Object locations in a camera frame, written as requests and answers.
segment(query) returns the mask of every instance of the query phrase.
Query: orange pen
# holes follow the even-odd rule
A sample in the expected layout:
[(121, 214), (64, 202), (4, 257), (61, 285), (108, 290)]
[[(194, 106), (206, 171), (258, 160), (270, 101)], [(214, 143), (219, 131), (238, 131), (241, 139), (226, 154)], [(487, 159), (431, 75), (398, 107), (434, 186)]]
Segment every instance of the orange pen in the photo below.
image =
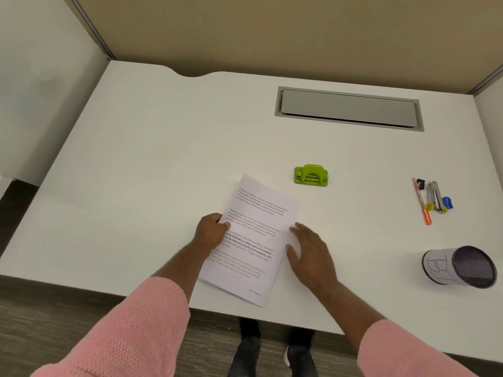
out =
[(412, 177), (412, 184), (414, 185), (415, 193), (418, 195), (419, 204), (421, 205), (421, 209), (423, 210), (424, 222), (426, 222), (427, 225), (431, 225), (430, 212), (428, 212), (428, 210), (426, 210), (426, 206), (424, 206), (423, 197), (421, 196), (418, 182), (416, 181), (415, 177)]

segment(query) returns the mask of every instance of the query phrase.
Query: white paper sheet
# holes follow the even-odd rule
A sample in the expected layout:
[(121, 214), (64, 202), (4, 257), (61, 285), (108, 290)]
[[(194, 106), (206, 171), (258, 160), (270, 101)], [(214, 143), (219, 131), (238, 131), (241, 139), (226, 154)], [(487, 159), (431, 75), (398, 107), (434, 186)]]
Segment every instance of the white paper sheet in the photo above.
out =
[(221, 222), (231, 222), (199, 278), (264, 307), (291, 243), (300, 201), (243, 175)]

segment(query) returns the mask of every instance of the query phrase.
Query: black mesh cup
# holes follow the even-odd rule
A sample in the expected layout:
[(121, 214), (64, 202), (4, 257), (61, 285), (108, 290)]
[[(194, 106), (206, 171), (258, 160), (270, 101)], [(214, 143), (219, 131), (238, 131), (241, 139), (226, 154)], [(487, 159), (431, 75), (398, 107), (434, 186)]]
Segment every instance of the black mesh cup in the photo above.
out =
[(473, 246), (430, 250), (423, 255), (423, 270), (439, 285), (469, 285), (487, 289), (496, 283), (496, 266)]

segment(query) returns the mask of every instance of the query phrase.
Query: person's left hand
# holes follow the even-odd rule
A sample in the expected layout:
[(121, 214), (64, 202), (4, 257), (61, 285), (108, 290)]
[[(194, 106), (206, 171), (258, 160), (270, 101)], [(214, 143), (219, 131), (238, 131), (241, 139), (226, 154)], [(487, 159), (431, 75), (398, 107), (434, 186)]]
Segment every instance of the person's left hand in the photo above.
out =
[(225, 236), (225, 232), (230, 228), (230, 222), (219, 223), (222, 215), (213, 213), (205, 215), (197, 225), (196, 234), (191, 244), (201, 251), (207, 252), (208, 256), (217, 247)]

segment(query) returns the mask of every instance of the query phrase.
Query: green hole punch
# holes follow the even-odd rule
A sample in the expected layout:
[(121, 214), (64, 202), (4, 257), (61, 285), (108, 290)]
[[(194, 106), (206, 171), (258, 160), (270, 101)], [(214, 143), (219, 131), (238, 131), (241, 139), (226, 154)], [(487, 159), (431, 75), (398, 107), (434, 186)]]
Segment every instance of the green hole punch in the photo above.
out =
[(306, 164), (303, 167), (295, 167), (293, 180), (297, 184), (327, 186), (329, 173), (321, 165)]

